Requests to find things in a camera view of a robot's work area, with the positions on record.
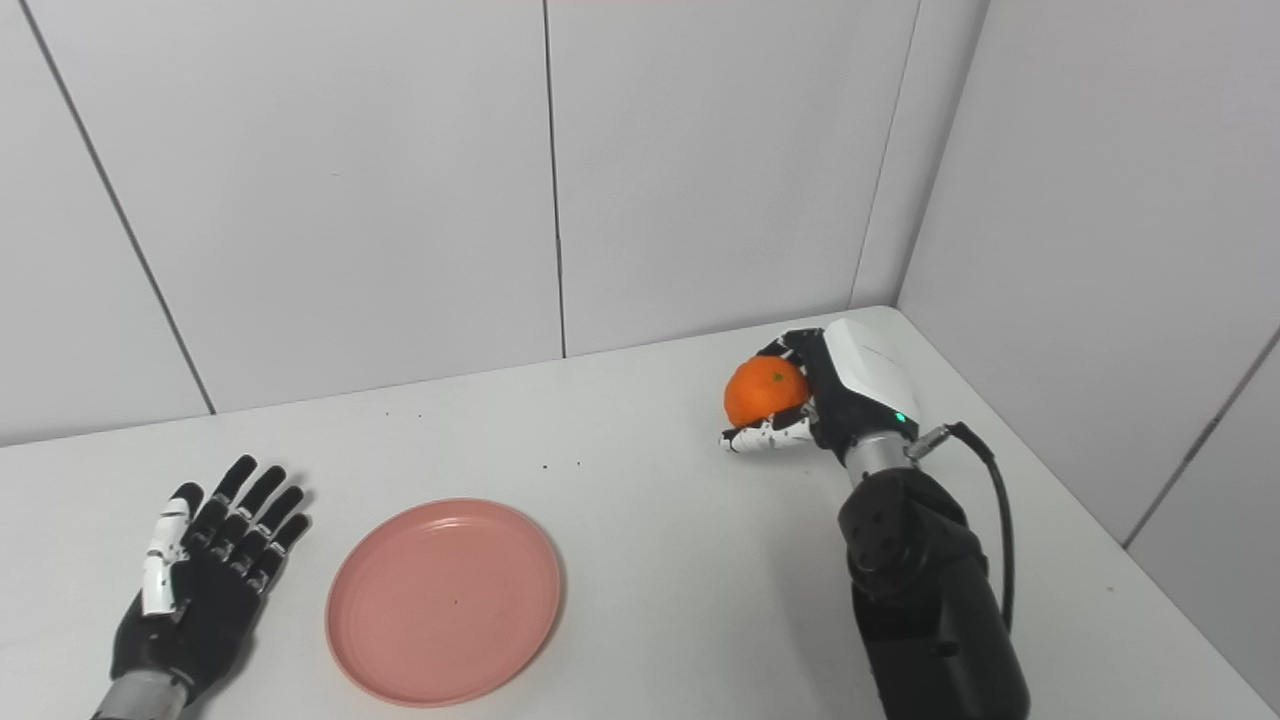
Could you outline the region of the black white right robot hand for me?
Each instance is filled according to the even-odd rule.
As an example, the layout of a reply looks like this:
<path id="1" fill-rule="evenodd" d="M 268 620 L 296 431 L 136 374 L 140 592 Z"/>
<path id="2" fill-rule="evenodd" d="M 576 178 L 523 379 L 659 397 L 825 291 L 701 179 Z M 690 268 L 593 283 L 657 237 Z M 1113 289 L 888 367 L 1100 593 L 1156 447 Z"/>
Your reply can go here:
<path id="1" fill-rule="evenodd" d="M 854 480 L 914 468 L 918 402 L 905 366 L 874 328 L 842 318 L 786 331 L 744 361 L 724 387 L 731 454 L 814 445 Z"/>

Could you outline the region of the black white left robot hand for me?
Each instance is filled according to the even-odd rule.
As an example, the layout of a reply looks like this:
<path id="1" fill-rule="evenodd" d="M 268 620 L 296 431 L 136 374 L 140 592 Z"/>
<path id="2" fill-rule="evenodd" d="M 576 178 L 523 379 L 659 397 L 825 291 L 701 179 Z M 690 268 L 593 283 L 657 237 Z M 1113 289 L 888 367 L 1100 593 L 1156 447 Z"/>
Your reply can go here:
<path id="1" fill-rule="evenodd" d="M 269 591 L 311 525 L 305 489 L 244 455 L 211 493 L 178 487 L 116 626 L 97 719 L 177 719 L 238 667 Z"/>

